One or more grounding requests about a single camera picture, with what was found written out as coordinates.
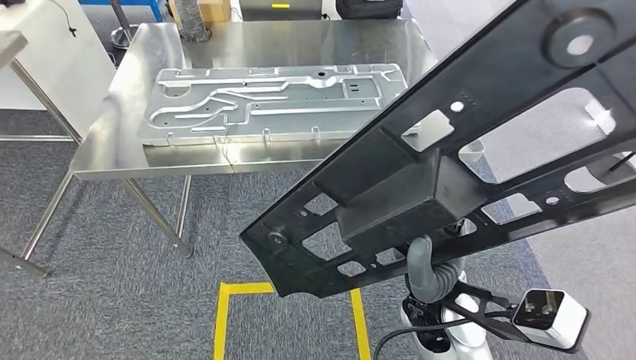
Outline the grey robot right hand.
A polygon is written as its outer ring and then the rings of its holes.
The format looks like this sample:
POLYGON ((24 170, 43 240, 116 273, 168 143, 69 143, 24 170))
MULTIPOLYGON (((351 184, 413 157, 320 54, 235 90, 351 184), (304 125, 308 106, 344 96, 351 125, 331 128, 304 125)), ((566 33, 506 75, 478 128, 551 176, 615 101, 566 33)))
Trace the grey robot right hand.
POLYGON ((413 296, 423 303, 439 300, 439 284, 431 265, 432 240, 425 236, 413 240, 406 254, 409 288, 413 296))

